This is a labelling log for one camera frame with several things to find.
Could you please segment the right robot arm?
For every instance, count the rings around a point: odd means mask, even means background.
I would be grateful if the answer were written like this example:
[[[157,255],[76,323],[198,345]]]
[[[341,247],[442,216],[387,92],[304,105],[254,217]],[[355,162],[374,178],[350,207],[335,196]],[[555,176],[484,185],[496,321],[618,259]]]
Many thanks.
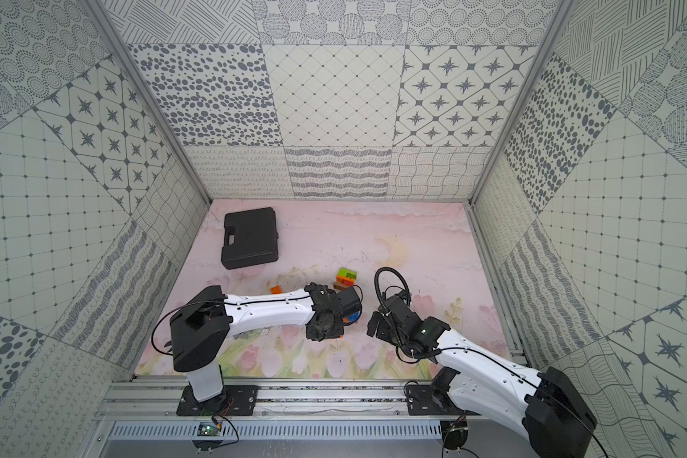
[[[440,364],[439,387],[458,410],[470,411],[520,434],[540,457],[583,457],[597,418],[561,370],[539,371],[510,362],[434,317],[404,308],[374,312],[368,336],[412,360]]]

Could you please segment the green long lego brick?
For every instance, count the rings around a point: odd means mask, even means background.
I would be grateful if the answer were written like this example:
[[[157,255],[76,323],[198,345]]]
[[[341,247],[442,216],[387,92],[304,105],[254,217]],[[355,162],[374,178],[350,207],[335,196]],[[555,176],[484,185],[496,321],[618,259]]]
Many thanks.
[[[347,268],[345,268],[345,267],[342,267],[342,268],[339,269],[337,276],[338,276],[338,277],[342,277],[342,278],[351,279],[351,280],[354,281],[354,280],[357,279],[358,274],[357,274],[356,271],[353,271],[353,270],[347,269]]]

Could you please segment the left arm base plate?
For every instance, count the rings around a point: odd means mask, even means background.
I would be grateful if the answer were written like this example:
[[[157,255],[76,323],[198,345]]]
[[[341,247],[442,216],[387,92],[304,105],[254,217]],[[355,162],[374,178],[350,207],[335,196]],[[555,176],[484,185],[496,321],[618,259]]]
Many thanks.
[[[176,414],[179,417],[252,416],[255,410],[257,385],[226,385],[223,392],[207,401],[198,401],[193,389],[187,385],[181,394]]]

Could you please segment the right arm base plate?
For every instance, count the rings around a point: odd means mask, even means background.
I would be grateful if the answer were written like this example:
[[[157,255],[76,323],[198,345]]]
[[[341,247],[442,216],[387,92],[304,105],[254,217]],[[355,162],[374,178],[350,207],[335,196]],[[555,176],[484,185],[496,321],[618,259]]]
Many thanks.
[[[474,415],[474,412],[470,410],[458,408],[444,392],[432,385],[410,381],[404,385],[403,389],[410,416]]]

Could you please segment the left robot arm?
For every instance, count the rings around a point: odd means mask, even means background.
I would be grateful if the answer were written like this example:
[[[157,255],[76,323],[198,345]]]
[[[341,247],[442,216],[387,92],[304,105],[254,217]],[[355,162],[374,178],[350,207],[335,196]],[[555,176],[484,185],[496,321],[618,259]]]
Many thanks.
[[[323,284],[265,296],[226,295],[208,286],[170,315],[170,355],[186,376],[192,399],[201,405],[226,400],[217,356],[228,337],[274,326],[299,326],[313,342],[338,339],[363,310],[354,287],[337,291]]]

